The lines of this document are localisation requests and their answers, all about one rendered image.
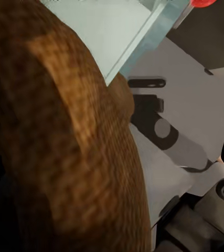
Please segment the popcorn bag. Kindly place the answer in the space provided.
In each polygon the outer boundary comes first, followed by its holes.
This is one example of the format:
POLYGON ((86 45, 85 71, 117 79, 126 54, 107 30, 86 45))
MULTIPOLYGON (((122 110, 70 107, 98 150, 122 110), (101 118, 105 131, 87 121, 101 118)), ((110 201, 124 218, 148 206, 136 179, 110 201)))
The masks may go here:
POLYGON ((0 252, 151 252, 140 156, 78 34, 0 0, 0 252))

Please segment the microwave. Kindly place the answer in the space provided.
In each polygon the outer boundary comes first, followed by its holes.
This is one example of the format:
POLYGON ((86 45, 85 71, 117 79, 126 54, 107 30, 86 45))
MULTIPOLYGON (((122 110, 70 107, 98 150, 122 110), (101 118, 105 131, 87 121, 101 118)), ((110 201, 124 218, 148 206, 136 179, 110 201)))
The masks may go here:
POLYGON ((39 1, 78 34, 108 86, 167 3, 182 11, 190 0, 39 1))

